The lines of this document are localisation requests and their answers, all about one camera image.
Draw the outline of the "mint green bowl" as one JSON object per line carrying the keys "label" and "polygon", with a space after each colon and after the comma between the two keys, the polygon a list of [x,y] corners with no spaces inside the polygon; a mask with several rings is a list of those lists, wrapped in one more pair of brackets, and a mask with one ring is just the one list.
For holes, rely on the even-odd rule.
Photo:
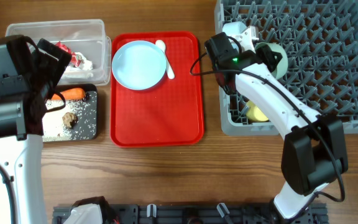
{"label": "mint green bowl", "polygon": [[288,56],[281,45],[261,42],[255,46],[255,52],[276,80],[279,80],[286,74],[288,70]]}

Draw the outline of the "yellow plastic cup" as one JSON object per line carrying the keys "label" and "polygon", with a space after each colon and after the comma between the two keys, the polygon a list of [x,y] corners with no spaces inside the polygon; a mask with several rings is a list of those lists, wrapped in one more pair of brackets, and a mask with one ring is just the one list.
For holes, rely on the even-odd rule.
{"label": "yellow plastic cup", "polygon": [[246,116],[249,120],[253,122],[266,122],[269,120],[252,101],[248,101],[246,106],[248,107]]}

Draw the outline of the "white plastic spoon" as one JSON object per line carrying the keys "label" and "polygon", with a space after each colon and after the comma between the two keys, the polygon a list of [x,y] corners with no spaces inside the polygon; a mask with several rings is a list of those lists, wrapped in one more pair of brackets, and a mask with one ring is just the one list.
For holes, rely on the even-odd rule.
{"label": "white plastic spoon", "polygon": [[166,55],[166,45],[165,42],[163,40],[157,40],[155,42],[155,45],[164,53],[165,56],[165,60],[166,60],[166,73],[169,79],[174,79],[175,78],[175,74],[174,71],[172,69],[172,66],[170,65],[170,62],[168,60],[168,57]]}

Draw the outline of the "large light blue plate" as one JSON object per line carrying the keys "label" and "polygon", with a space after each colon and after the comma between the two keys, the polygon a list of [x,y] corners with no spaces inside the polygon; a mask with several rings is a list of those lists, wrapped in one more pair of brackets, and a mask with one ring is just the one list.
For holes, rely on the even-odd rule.
{"label": "large light blue plate", "polygon": [[115,80],[130,90],[147,90],[157,85],[166,73],[166,56],[155,44],[135,40],[120,47],[112,59]]}

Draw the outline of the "white tissue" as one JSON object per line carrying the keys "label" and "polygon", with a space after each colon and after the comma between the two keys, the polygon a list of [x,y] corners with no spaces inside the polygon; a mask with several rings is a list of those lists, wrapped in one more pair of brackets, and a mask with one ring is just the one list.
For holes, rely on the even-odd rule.
{"label": "white tissue", "polygon": [[73,52],[71,62],[66,67],[63,78],[90,78],[93,76],[92,69],[92,61],[80,52]]}

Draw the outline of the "red snack wrapper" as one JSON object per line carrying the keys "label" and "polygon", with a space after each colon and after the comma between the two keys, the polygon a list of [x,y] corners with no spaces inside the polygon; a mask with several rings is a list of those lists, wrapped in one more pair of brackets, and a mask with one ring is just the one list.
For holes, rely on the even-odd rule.
{"label": "red snack wrapper", "polygon": [[71,55],[71,60],[70,63],[74,66],[74,67],[79,67],[82,63],[82,56],[80,56],[79,54],[73,52],[69,47],[67,47],[65,44],[61,43],[61,42],[57,42],[55,44],[57,47],[59,47],[60,49],[64,50],[65,52],[67,52],[68,54]]}

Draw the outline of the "orange carrot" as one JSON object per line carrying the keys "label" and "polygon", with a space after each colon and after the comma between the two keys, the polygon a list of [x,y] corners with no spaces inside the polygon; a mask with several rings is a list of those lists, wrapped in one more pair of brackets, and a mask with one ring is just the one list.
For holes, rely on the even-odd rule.
{"label": "orange carrot", "polygon": [[82,88],[71,88],[61,91],[60,94],[66,100],[82,100],[86,96],[86,92]]}

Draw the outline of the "brown food scrap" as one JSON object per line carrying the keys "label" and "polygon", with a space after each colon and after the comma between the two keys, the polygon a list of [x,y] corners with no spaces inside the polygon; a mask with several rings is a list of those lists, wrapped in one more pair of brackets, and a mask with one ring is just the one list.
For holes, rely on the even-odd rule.
{"label": "brown food scrap", "polygon": [[62,117],[64,127],[69,129],[74,127],[77,120],[77,115],[71,112],[66,112]]}

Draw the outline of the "white rice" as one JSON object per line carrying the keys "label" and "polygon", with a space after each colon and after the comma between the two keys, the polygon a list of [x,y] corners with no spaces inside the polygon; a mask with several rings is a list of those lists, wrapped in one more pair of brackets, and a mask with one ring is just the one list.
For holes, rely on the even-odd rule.
{"label": "white rice", "polygon": [[[93,139],[97,133],[98,93],[86,91],[82,100],[66,100],[63,109],[46,113],[43,117],[43,142],[79,141]],[[77,115],[73,128],[65,128],[62,117],[66,112]]]}

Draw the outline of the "light blue bowl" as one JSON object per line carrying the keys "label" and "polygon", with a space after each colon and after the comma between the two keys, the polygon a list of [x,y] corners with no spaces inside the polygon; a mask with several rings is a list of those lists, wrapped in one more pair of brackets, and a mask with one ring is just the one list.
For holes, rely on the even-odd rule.
{"label": "light blue bowl", "polygon": [[243,51],[246,39],[246,28],[243,22],[230,22],[223,25],[223,32],[225,32],[228,37],[235,38]]}

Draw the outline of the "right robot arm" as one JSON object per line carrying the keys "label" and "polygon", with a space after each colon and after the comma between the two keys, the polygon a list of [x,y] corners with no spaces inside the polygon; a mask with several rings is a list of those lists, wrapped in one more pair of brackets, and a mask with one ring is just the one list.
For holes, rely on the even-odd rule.
{"label": "right robot arm", "polygon": [[212,73],[226,93],[239,93],[253,102],[284,140],[284,186],[273,199],[273,220],[290,223],[306,212],[323,189],[337,181],[345,199],[342,174],[348,158],[342,121],[321,114],[290,93],[277,76],[286,73],[288,57],[282,46],[253,43],[249,31],[239,37],[221,32],[204,43]]}

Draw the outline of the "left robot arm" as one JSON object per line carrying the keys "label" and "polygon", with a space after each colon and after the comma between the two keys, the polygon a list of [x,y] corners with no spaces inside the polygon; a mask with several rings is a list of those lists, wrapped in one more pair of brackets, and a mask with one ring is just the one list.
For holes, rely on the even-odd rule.
{"label": "left robot arm", "polygon": [[45,39],[0,39],[0,223],[47,222],[42,119],[70,60]]}

